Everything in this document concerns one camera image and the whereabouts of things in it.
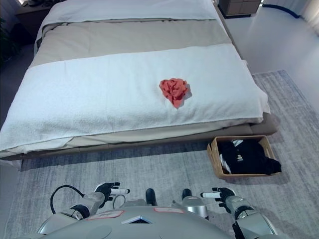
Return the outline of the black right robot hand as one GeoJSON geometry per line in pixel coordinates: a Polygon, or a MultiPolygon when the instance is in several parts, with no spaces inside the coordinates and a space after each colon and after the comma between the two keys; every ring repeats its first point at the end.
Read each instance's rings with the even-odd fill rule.
{"type": "Polygon", "coordinates": [[[213,187],[211,189],[211,192],[202,192],[200,193],[200,196],[202,198],[209,198],[209,199],[214,199],[216,202],[218,202],[219,207],[226,207],[225,201],[227,199],[227,197],[229,196],[234,196],[235,193],[229,189],[229,188],[225,188],[225,187],[213,187]]]}

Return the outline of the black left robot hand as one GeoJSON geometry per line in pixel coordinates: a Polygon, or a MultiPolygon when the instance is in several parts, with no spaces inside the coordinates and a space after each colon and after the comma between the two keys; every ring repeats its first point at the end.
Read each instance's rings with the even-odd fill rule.
{"type": "Polygon", "coordinates": [[[130,189],[121,188],[120,184],[120,182],[102,183],[96,187],[95,192],[101,192],[105,201],[109,201],[113,196],[129,194],[130,189]]]}

